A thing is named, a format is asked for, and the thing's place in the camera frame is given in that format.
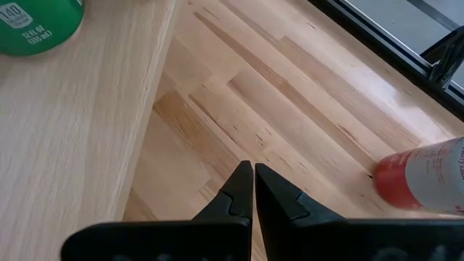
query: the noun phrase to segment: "wood grain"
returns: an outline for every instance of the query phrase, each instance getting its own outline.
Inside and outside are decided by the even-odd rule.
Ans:
[[[0,57],[0,260],[123,217],[180,5],[89,0],[74,39]]]
[[[432,218],[372,186],[383,157],[464,124],[304,0],[190,0],[175,29],[127,220],[190,219],[239,160],[350,218]],[[266,260],[257,216],[253,260]]]

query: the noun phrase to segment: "black plastic part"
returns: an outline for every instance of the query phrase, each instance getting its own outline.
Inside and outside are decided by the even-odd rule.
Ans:
[[[350,220],[264,164],[257,211],[269,261],[464,260],[462,220]],[[107,223],[72,235],[64,261],[249,261],[253,172],[242,162],[193,220]]]
[[[443,37],[421,56],[431,64],[436,63],[428,79],[447,88],[464,60],[464,26]]]
[[[106,223],[72,235],[63,261],[251,260],[253,169],[241,162],[217,196],[193,219]]]
[[[269,261],[459,260],[461,220],[349,220],[257,164],[258,217]]]
[[[253,217],[253,167],[250,161],[240,162],[217,196],[194,220],[220,218],[224,215],[250,220]]]
[[[396,38],[365,15],[352,8],[346,0],[308,0],[343,29],[365,44],[422,91],[464,121],[464,90],[454,81],[440,86],[429,80],[433,67],[424,58],[406,48]]]
[[[432,65],[438,62],[444,56],[448,46],[461,42],[463,36],[464,26],[461,26],[437,41],[433,46],[430,46],[420,55]]]

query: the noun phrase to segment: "red spray can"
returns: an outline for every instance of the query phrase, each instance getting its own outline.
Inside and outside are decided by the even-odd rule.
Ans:
[[[463,215],[464,137],[385,157],[374,183],[395,207]]]

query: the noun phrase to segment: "wooden table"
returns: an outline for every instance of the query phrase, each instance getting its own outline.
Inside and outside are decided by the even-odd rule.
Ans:
[[[63,46],[0,57],[0,260],[122,217],[181,2],[89,0]]]
[[[189,0],[174,35],[126,220],[192,218],[240,160],[347,218],[437,218],[389,206],[373,169],[464,123],[309,2]]]

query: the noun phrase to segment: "white can label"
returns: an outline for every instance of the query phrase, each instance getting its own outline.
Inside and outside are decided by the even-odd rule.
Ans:
[[[23,28],[32,23],[32,17],[16,3],[0,6],[0,19],[14,29]]]
[[[416,149],[406,163],[407,185],[425,209],[464,214],[464,138]]]

